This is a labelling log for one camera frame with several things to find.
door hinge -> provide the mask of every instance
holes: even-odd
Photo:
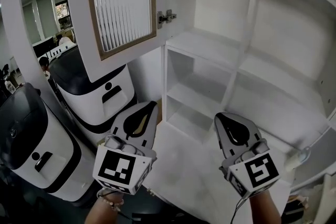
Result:
[[[164,22],[171,23],[172,20],[175,18],[176,18],[176,14],[173,14],[171,9],[167,10],[166,16],[164,16],[162,12],[157,12],[157,18],[156,18],[157,24],[158,24],[157,28],[161,29]]]

office window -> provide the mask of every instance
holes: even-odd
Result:
[[[72,27],[68,1],[56,4],[56,14],[61,29]]]

bracelet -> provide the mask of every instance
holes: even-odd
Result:
[[[124,204],[123,199],[121,199],[121,202],[112,202],[112,201],[109,201],[105,198],[106,195],[117,193],[118,191],[111,191],[110,193],[102,194],[102,192],[104,190],[106,190],[106,188],[102,188],[100,191],[97,192],[97,198],[101,198],[104,202],[109,204],[113,211],[120,212],[120,206],[122,206]]]

shelving unit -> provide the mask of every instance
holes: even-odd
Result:
[[[168,46],[231,69],[238,59],[239,44],[236,40],[197,28],[182,32],[166,41]]]
[[[177,13],[164,49],[168,123],[206,144],[225,110],[299,149],[336,128],[336,0],[167,6]]]
[[[167,98],[167,107],[173,111],[167,120],[170,124],[199,143],[205,141],[212,123],[211,118],[170,97]]]

wooden frame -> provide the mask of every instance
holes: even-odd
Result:
[[[138,43],[141,43],[143,41],[146,41],[150,38],[153,38],[156,36],[156,0],[151,0],[151,21],[152,21],[152,32],[149,35],[143,36],[141,38],[138,38],[136,40],[133,40],[131,42],[128,42],[126,44],[123,44],[117,48],[114,48],[110,51],[104,51],[102,42],[100,39],[100,34],[99,34],[99,29],[98,29],[98,22],[97,22],[97,17],[96,17],[96,9],[95,9],[95,1],[94,0],[89,0],[89,5],[90,5],[90,14],[91,14],[91,19],[93,22],[93,29],[94,29],[94,35],[96,38],[96,43],[98,47],[98,52],[101,60],[107,59],[112,55],[115,55],[119,53],[120,51],[123,51],[125,49],[128,49]]]

